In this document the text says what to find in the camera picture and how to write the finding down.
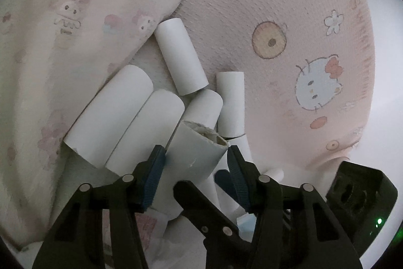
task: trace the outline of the cartoon rabbit face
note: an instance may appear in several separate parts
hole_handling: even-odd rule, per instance
[[[305,110],[322,108],[343,89],[337,81],[343,68],[336,57],[318,58],[300,70],[295,94],[298,104]]]
[[[56,13],[63,16],[64,18],[78,21],[80,19],[81,11],[75,1],[68,1],[64,2],[56,11]]]

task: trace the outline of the silver screw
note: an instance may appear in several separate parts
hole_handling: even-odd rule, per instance
[[[87,191],[89,191],[90,188],[91,188],[91,186],[89,184],[82,184],[80,186],[80,192],[87,192]]]
[[[259,181],[263,183],[268,183],[270,182],[270,177],[266,174],[262,174],[259,176]]]
[[[302,188],[307,192],[312,192],[314,190],[314,187],[311,184],[303,184]]]
[[[133,176],[132,174],[125,174],[125,175],[122,177],[122,180],[123,180],[125,183],[129,183],[129,182],[133,181],[133,179],[134,179],[134,176]]]
[[[231,228],[230,227],[223,227],[222,228],[222,232],[225,234],[225,235],[227,235],[227,236],[232,236],[232,230],[231,230]]]

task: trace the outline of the light blue object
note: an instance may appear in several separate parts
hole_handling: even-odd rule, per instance
[[[256,216],[249,213],[237,218],[239,237],[247,242],[252,242],[253,232],[256,226]]]

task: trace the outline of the white flower outline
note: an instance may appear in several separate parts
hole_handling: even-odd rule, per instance
[[[343,14],[337,15],[337,11],[332,11],[332,16],[328,16],[325,18],[325,26],[328,26],[329,29],[326,32],[326,36],[330,36],[332,32],[338,34],[340,32],[340,24],[342,24],[344,20]]]

